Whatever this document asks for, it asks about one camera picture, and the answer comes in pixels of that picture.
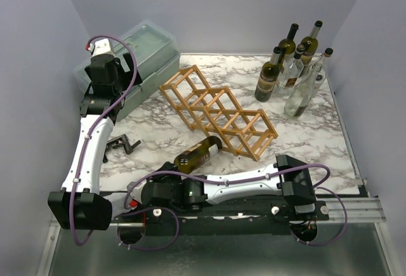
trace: gray wall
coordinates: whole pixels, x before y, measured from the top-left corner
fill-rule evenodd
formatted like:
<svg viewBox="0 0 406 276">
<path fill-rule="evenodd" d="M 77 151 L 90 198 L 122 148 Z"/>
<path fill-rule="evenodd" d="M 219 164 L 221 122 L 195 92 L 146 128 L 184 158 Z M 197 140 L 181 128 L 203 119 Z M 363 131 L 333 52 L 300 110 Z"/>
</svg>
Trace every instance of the gray wall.
<svg viewBox="0 0 406 276">
<path fill-rule="evenodd" d="M 298 23 L 299 40 L 325 22 L 332 42 L 356 0 L 72 0 L 89 34 L 121 35 L 143 19 L 172 32 L 182 52 L 270 53 Z"/>
<path fill-rule="evenodd" d="M 88 38 L 70 0 L 0 0 L 0 275 L 34 275 L 46 200 L 73 158 L 79 100 L 72 67 Z"/>
<path fill-rule="evenodd" d="M 334 40 L 331 82 L 369 190 L 406 271 L 406 4 L 358 0 Z"/>
</svg>

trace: table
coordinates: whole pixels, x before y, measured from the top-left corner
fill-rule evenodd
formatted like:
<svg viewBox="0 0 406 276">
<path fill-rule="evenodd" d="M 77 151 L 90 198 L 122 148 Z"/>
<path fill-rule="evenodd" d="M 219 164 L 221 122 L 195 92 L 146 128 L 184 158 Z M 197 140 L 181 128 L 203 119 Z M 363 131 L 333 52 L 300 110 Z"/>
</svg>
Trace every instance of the table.
<svg viewBox="0 0 406 276">
<path fill-rule="evenodd" d="M 332 174 L 322 185 L 339 194 L 359 194 L 357 175 L 351 160 L 340 118 L 328 82 L 325 81 L 311 105 L 298 120 L 283 112 L 286 98 L 273 95 L 266 103 L 258 102 L 254 90 L 259 71 L 269 56 L 182 55 L 181 67 L 196 64 L 212 87 L 228 86 L 244 109 L 265 110 L 279 137 L 273 140 L 255 162 L 220 152 L 198 168 L 199 174 L 230 174 L 260 168 L 275 162 L 275 155 L 289 154 L 307 163 L 328 165 Z M 160 168 L 188 147 L 205 138 L 201 131 L 190 131 L 169 103 L 157 91 L 125 119 L 118 122 L 112 137 L 126 134 L 131 143 L 141 140 L 131 155 L 123 149 L 107 153 L 100 190 L 126 190 L 130 181 Z M 313 183 L 324 176 L 324 170 L 310 170 Z"/>
</svg>

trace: green wine bottle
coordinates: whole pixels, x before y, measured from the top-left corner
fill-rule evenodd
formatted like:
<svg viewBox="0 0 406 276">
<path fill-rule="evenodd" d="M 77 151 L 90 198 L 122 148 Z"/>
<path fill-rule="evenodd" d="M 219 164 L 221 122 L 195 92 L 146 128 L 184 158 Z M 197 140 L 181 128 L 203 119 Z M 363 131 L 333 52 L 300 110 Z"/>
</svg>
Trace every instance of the green wine bottle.
<svg viewBox="0 0 406 276">
<path fill-rule="evenodd" d="M 284 60 L 288 60 L 293 56 L 293 53 L 296 49 L 296 44 L 294 43 L 293 39 L 294 36 L 296 35 L 296 32 L 299 29 L 299 25 L 294 23 L 291 25 L 291 29 L 287 35 L 287 37 L 283 40 L 281 40 L 278 44 L 278 47 L 280 48 L 280 56 L 278 59 L 278 65 L 279 69 L 283 70 L 282 64 L 284 63 Z"/>
<path fill-rule="evenodd" d="M 276 46 L 273 49 L 273 54 L 269 62 L 264 63 L 259 74 L 258 83 L 255 89 L 255 98 L 260 102 L 269 100 L 272 90 L 279 75 L 278 59 L 280 56 L 280 48 Z"/>
<path fill-rule="evenodd" d="M 221 140 L 212 135 L 182 152 L 173 162 L 181 173 L 189 174 L 214 157 L 222 148 Z"/>
<path fill-rule="evenodd" d="M 303 38 L 302 41 L 300 42 L 301 44 L 304 45 L 304 52 L 301 57 L 304 69 L 302 70 L 300 77 L 303 75 L 306 68 L 309 66 L 309 63 L 311 62 L 313 55 L 316 53 L 318 47 L 317 35 L 322 25 L 323 22 L 317 20 L 315 26 L 313 27 L 313 30 L 311 30 L 310 35 Z"/>
</svg>

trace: gray floor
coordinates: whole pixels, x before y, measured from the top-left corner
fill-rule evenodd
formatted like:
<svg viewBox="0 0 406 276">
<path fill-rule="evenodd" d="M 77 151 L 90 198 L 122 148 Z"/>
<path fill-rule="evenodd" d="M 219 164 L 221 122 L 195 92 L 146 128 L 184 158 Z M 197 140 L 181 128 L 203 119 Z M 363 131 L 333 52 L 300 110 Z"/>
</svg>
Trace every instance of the gray floor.
<svg viewBox="0 0 406 276">
<path fill-rule="evenodd" d="M 320 225 L 317 240 L 340 225 Z M 128 251 L 116 229 L 96 232 L 83 247 L 61 231 L 50 275 L 389 275 L 373 224 L 350 224 L 344 237 L 326 247 L 306 247 L 290 236 L 183 236 L 164 251 Z M 147 237 L 157 246 L 168 237 Z"/>
</svg>

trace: wire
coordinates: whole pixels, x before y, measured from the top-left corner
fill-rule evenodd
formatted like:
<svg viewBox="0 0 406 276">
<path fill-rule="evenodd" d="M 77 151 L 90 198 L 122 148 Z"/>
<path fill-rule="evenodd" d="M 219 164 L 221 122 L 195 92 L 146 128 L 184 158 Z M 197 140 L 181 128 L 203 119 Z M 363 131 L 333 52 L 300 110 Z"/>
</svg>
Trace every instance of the wire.
<svg viewBox="0 0 406 276">
<path fill-rule="evenodd" d="M 82 165 L 83 165 L 83 160 L 84 160 L 84 156 L 86 154 L 86 149 L 88 147 L 88 143 L 90 140 L 90 137 L 93 130 L 95 130 L 95 127 L 97 126 L 97 124 L 101 121 L 101 119 L 103 119 L 106 115 L 108 115 L 108 113 L 113 110 L 129 93 L 129 91 L 131 90 L 131 88 L 133 87 L 134 83 L 135 83 L 135 79 L 137 77 L 138 74 L 138 70 L 137 70 L 137 62 L 135 60 L 135 56 L 133 51 L 130 49 L 130 47 L 121 39 L 116 38 L 114 36 L 106 36 L 106 35 L 97 35 L 92 37 L 91 39 L 88 40 L 88 42 L 86 43 L 86 49 L 88 49 L 89 45 L 91 44 L 91 42 L 95 39 L 98 38 L 109 38 L 112 40 L 117 41 L 118 43 L 121 43 L 129 52 L 130 56 L 131 56 L 131 60 L 133 61 L 133 65 L 134 65 L 134 72 L 133 72 L 133 78 L 131 79 L 131 82 L 129 83 L 128 88 L 125 90 L 125 92 L 123 92 L 123 94 L 119 97 L 119 99 L 117 99 L 111 106 L 109 106 L 109 108 L 107 108 L 98 118 L 97 120 L 93 123 L 93 125 L 89 128 L 89 131 L 87 133 L 87 137 L 85 137 L 84 142 L 83 142 L 83 146 L 82 146 L 82 150 L 81 153 L 79 155 L 79 160 L 77 162 L 77 168 L 76 168 L 76 173 L 75 173 L 75 179 L 78 179 L 81 175 L 81 170 L 82 170 Z M 86 235 L 86 237 L 84 238 L 84 240 L 80 241 L 78 236 L 77 236 L 77 232 L 75 229 L 75 221 L 74 221 L 74 200 L 75 200 L 75 193 L 77 190 L 77 183 L 74 182 L 73 186 L 72 186 L 72 191 L 70 193 L 70 199 L 69 199 L 69 226 L 70 226 L 70 231 L 72 232 L 72 236 L 74 239 L 74 242 L 77 246 L 83 246 L 85 243 L 87 243 L 87 241 L 90 238 L 90 235 L 92 234 L 92 230 L 90 230 L 88 232 L 88 234 Z"/>
<path fill-rule="evenodd" d="M 149 207 L 149 208 L 146 208 L 146 209 L 142 209 L 141 211 L 134 211 L 132 213 L 122 214 L 121 216 L 135 216 L 135 215 L 141 214 L 141 213 L 145 214 L 147 211 L 152 211 L 154 209 L 161 209 L 163 211 L 167 211 L 167 212 L 172 214 L 173 218 L 175 219 L 175 223 L 176 223 L 176 231 L 175 231 L 175 234 L 174 234 L 173 238 L 167 244 L 165 244 L 164 246 L 147 248 L 147 247 L 136 246 L 134 244 L 125 244 L 125 243 L 123 243 L 123 241 L 121 240 L 120 231 L 118 231 L 117 235 L 118 235 L 118 237 L 120 239 L 119 246 L 124 245 L 124 246 L 128 247 L 129 249 L 136 249 L 136 250 L 139 250 L 139 251 L 160 251 L 161 249 L 165 249 L 168 246 L 172 245 L 173 242 L 176 241 L 176 239 L 179 236 L 179 228 L 180 228 L 179 219 L 178 219 L 177 215 L 169 208 L 166 208 L 166 207 Z"/>
<path fill-rule="evenodd" d="M 319 242 L 319 243 L 317 243 L 317 242 L 312 243 L 312 242 L 308 242 L 308 241 L 303 241 L 303 240 L 299 239 L 298 236 L 296 236 L 293 231 L 291 231 L 291 233 L 292 233 L 293 237 L 295 237 L 296 241 L 298 241 L 299 243 L 302 243 L 304 245 L 307 245 L 307 246 L 326 246 L 328 244 L 331 244 L 331 243 L 337 241 L 338 239 L 340 239 L 344 235 L 344 233 L 345 233 L 345 231 L 347 229 L 347 225 L 348 225 L 347 210 L 345 208 L 344 202 L 341 200 L 341 198 L 338 196 L 338 194 L 336 194 L 335 192 L 333 192 L 333 191 L 331 191 L 331 190 L 329 190 L 329 189 L 327 189 L 325 187 L 318 187 L 318 189 L 322 189 L 322 190 L 325 190 L 326 192 L 331 193 L 335 198 L 337 198 L 338 202 L 340 202 L 341 206 L 343 207 L 343 211 L 344 211 L 344 225 L 343 225 L 341 231 L 334 238 L 332 238 L 331 240 L 328 240 L 326 242 Z"/>
<path fill-rule="evenodd" d="M 275 176 L 280 176 L 282 174 L 291 173 L 291 172 L 294 172 L 294 171 L 304 170 L 304 169 L 308 169 L 308 168 L 323 168 L 323 169 L 325 169 L 327 171 L 324 178 L 322 178 L 319 182 L 314 184 L 313 187 L 317 187 L 320 184 L 322 184 L 323 182 L 325 182 L 329 178 L 330 173 L 331 173 L 330 169 L 326 165 L 323 165 L 323 164 L 307 164 L 307 165 L 302 165 L 302 166 L 297 166 L 297 167 L 277 171 L 276 173 L 272 173 L 272 174 L 266 174 L 264 176 L 257 176 L 255 178 L 247 178 L 247 179 L 241 179 L 241 180 L 235 180 L 235 181 L 212 181 L 212 180 L 199 178 L 199 177 L 191 175 L 191 174 L 180 173 L 179 171 L 171 171 L 171 170 L 156 171 L 154 173 L 150 173 L 150 174 L 147 174 L 146 176 L 143 176 L 142 178 L 140 178 L 138 181 L 136 181 L 133 184 L 133 186 L 127 191 L 126 197 L 124 198 L 124 208 L 125 209 L 131 209 L 131 207 L 129 207 L 127 205 L 127 202 L 128 202 L 128 200 L 130 198 L 131 192 L 134 190 L 135 187 L 137 187 L 139 184 L 141 184 L 145 180 L 147 180 L 147 179 L 149 179 L 149 178 L 151 178 L 153 176 L 158 176 L 160 174 L 173 174 L 173 175 L 176 175 L 176 176 L 184 176 L 185 178 L 189 178 L 189 179 L 199 181 L 199 182 L 203 182 L 203 183 L 207 183 L 207 184 L 225 185 L 225 186 L 227 186 L 227 185 L 250 183 L 250 182 L 260 181 L 260 180 L 264 180 L 264 179 L 270 179 L 270 178 L 273 178 Z"/>
</svg>

